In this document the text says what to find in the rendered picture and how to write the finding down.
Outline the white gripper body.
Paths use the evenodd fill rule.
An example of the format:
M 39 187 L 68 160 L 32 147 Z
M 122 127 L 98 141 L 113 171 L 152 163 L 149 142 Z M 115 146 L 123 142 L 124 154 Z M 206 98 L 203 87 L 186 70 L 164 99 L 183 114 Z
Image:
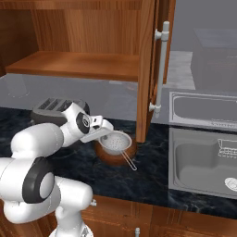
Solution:
M 90 128 L 90 132 L 81 138 L 83 143 L 88 143 L 93 140 L 98 140 L 100 137 L 108 135 L 114 130 L 114 126 L 107 121 L 102 119 L 102 123 L 98 125 L 97 129 L 95 127 Z

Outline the white mesh tea strainer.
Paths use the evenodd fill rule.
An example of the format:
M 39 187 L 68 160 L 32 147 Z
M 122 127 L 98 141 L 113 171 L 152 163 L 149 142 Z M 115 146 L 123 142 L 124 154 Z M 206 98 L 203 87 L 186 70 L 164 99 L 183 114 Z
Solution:
M 131 147 L 131 137 L 123 131 L 112 131 L 107 135 L 99 138 L 98 142 L 102 145 L 103 150 L 112 156 L 122 155 L 128 165 L 133 171 L 137 170 L 137 167 L 131 161 L 126 150 Z

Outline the brown wooden bowl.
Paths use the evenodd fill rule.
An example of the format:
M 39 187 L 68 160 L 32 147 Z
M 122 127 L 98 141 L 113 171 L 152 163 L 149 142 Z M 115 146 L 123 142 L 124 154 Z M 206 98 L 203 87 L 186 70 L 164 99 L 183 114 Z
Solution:
M 137 143 L 135 139 L 132 139 L 131 147 L 126 150 L 127 155 L 130 157 L 130 159 L 133 159 L 136 156 L 137 153 Z M 99 142 L 94 143 L 94 151 L 96 155 L 107 165 L 109 166 L 122 166 L 122 165 L 128 165 L 127 161 L 123 157 L 123 155 L 117 155 L 112 156 L 108 154 L 101 146 Z

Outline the wooden cabinet door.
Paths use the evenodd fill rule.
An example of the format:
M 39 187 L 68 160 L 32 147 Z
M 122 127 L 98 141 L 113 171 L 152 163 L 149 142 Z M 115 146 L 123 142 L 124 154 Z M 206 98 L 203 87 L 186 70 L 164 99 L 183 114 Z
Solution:
M 176 0 L 142 0 L 139 41 L 136 141 L 143 143 L 153 116 L 149 104 L 156 102 L 157 75 L 161 41 L 155 40 L 156 31 L 162 31 L 163 22 L 169 22 L 168 51 L 163 82 L 167 82 L 168 60 L 174 22 Z

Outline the grey toaster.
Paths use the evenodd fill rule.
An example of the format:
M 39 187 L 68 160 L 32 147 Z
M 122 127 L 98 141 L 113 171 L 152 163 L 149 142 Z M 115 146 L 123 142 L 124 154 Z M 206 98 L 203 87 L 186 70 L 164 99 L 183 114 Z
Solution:
M 51 97 L 39 102 L 32 109 L 31 124 L 54 123 L 57 126 L 62 126 L 67 122 L 62 111 L 69 107 L 72 102 L 80 106 L 87 114 L 90 114 L 89 105 L 81 99 L 72 101 L 65 98 Z

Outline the steel sink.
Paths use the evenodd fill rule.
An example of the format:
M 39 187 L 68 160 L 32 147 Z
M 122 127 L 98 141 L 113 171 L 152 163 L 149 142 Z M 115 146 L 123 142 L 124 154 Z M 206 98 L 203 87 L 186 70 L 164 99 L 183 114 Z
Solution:
M 169 189 L 237 200 L 237 158 L 219 156 L 218 139 L 237 133 L 169 129 Z

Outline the wooden base cabinets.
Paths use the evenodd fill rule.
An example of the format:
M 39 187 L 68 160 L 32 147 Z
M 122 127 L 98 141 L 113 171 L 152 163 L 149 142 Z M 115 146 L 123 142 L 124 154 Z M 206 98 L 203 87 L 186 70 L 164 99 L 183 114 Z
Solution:
M 94 237 L 237 237 L 237 219 L 197 214 L 97 195 L 97 206 L 81 212 Z M 0 201 L 0 237 L 48 237 L 56 228 L 49 214 L 34 222 L 12 224 Z

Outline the wooden wall cabinet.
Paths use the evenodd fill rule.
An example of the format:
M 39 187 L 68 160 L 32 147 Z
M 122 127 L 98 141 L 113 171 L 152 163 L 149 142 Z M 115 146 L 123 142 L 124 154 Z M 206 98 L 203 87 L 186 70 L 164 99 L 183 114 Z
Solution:
M 142 0 L 0 0 L 0 75 L 138 82 Z

